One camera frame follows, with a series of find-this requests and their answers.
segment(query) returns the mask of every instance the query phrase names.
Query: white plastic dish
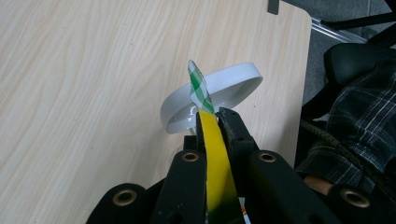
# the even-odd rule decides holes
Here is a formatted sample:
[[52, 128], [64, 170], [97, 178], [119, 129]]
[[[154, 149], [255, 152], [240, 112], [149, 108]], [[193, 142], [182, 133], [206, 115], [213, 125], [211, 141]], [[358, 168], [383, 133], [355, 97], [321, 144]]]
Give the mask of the white plastic dish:
[[[253, 63], [240, 63], [205, 76], [215, 111], [233, 108], [245, 100], [262, 82]], [[197, 109], [190, 99], [191, 84], [172, 92], [161, 107], [161, 121], [168, 133], [180, 133], [195, 127]]]

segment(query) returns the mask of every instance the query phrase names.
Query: green and white checkered cloth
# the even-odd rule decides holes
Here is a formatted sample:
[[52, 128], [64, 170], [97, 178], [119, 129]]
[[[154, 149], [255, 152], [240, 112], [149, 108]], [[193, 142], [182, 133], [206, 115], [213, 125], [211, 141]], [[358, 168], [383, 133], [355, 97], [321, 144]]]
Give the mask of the green and white checkered cloth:
[[206, 82], [197, 65], [189, 60], [189, 74], [191, 80], [190, 98], [199, 108], [208, 113], [215, 114], [209, 92], [207, 91]]

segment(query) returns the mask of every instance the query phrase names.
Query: light wood tabletop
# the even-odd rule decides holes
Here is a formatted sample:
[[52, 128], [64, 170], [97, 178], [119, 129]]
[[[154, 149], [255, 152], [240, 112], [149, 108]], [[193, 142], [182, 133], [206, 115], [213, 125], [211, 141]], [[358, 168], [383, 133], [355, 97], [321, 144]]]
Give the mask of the light wood tabletop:
[[183, 136], [163, 100], [253, 62], [234, 108], [260, 148], [293, 164], [311, 20], [267, 0], [0, 0], [0, 223], [84, 223], [118, 184], [166, 176]]

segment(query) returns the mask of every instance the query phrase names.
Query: yellow strip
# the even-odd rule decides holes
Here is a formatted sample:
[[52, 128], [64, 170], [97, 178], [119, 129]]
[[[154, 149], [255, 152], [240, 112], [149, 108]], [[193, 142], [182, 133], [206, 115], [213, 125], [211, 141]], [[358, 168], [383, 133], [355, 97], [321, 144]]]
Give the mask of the yellow strip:
[[206, 148], [209, 223], [245, 223], [216, 117], [201, 109], [199, 115]]

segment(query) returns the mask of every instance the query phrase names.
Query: plaid shorts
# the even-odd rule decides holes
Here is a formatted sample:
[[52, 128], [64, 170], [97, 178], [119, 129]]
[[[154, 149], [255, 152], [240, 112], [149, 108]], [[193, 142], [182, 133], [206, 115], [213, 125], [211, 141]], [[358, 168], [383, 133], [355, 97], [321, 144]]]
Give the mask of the plaid shorts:
[[[325, 130], [384, 172], [396, 156], [396, 61], [378, 63], [345, 86], [332, 106]], [[374, 183], [328, 143], [318, 140], [296, 171], [367, 191]]]

